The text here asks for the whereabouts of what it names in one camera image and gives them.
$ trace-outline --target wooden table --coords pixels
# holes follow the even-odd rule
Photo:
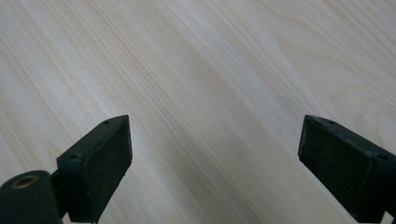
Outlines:
[[[355,223],[298,160],[305,114],[396,153],[392,0],[5,0],[0,71],[1,183],[130,116],[101,224]]]

